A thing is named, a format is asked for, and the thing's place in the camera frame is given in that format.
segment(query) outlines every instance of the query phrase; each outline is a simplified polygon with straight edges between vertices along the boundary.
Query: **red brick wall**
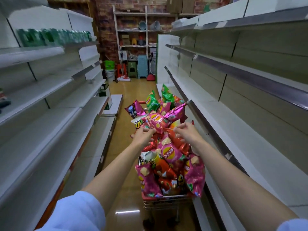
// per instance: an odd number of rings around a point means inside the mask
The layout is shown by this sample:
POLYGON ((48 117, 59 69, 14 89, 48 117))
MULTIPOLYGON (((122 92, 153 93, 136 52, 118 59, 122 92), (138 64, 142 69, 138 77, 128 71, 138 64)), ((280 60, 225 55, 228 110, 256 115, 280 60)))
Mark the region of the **red brick wall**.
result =
MULTIPOLYGON (((115 5, 116 10, 119 9, 139 9, 145 11, 145 6, 148 6, 148 12, 154 13, 166 13, 166 1, 167 0, 91 0, 96 2, 97 6, 97 19, 98 29, 100 32, 99 41, 102 47, 105 48, 106 56, 113 61, 118 62, 118 47, 116 41, 116 30, 113 18, 112 5, 115 5)), ((219 7, 221 0, 195 0, 194 13, 203 13, 204 6, 209 5, 210 9, 219 7)), ((144 20, 145 17, 117 17, 118 28, 134 28, 138 26, 138 23, 144 20)), ((151 25, 153 21, 158 20, 164 30, 171 28, 171 23, 175 20, 173 17, 148 17, 148 25, 151 25)), ((130 40, 135 37, 138 38, 138 34, 129 34, 130 40)), ((156 42, 157 34, 148 33, 149 42, 156 42)), ((146 49, 141 48, 138 50, 129 49, 132 53, 146 54, 146 49)))

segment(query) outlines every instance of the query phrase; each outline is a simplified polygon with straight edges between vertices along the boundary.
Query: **purple snack bag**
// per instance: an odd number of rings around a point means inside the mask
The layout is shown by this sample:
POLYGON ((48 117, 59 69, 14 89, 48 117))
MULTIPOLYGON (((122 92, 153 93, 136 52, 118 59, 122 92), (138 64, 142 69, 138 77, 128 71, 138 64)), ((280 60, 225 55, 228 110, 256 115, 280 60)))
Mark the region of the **purple snack bag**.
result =
POLYGON ((164 118, 168 119, 171 122, 175 122, 176 120, 179 120, 185 115, 185 106, 187 104, 181 104, 178 107, 175 107, 174 109, 170 110, 169 112, 164 115, 164 118))
POLYGON ((146 114, 138 100, 135 100, 135 102, 125 108, 125 110, 133 119, 146 114))

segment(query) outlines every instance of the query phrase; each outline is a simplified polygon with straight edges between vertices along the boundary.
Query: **tiled floor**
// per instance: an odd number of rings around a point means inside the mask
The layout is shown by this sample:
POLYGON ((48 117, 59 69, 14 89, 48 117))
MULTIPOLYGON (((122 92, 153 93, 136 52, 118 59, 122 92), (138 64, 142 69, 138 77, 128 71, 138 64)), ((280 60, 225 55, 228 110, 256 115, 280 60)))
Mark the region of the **tiled floor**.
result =
MULTIPOLYGON (((123 94, 123 104, 105 158, 104 168, 131 143, 132 139, 129 135, 135 132, 135 127, 130 122, 132 118, 125 111, 124 107, 128 107, 135 101, 135 99, 144 101, 152 90, 157 93, 155 82, 146 81, 145 79, 132 79, 131 82, 120 81, 119 83, 110 83, 111 94, 123 94)), ((175 210, 154 212, 153 216, 155 225, 153 230, 200 230, 192 203, 181 206, 180 223, 174 228, 169 228, 166 221, 168 218, 174 216, 175 213, 175 210)), ((142 221, 148 217, 149 212, 147 212, 143 207, 141 186, 137 178, 135 165, 133 165, 112 209, 107 215, 105 231, 147 230, 147 228, 143 227, 142 221)))

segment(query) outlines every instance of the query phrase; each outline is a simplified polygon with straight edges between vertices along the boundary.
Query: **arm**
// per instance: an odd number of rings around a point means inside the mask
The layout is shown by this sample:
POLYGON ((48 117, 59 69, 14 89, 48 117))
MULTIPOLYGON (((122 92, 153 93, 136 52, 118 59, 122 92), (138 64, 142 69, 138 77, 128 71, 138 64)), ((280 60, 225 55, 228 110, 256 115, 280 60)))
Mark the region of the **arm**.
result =
POLYGON ((183 123, 175 132, 196 149, 206 168, 246 230, 276 230, 298 216, 275 196, 245 175, 211 145, 196 128, 183 123))
POLYGON ((100 202, 105 214, 110 210, 134 161, 154 133, 153 129, 140 128, 133 142, 83 189, 100 202))

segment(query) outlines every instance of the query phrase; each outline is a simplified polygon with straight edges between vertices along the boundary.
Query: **stacked stools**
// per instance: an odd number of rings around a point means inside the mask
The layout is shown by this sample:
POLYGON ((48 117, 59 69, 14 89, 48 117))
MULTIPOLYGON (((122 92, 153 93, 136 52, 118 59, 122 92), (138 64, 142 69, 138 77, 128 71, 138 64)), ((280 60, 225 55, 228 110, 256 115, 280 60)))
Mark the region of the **stacked stools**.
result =
POLYGON ((138 56, 137 74, 138 78, 147 77, 149 73, 147 55, 138 56))
POLYGON ((128 62, 127 63, 127 71, 128 77, 136 77, 137 78, 137 65, 136 62, 128 62))

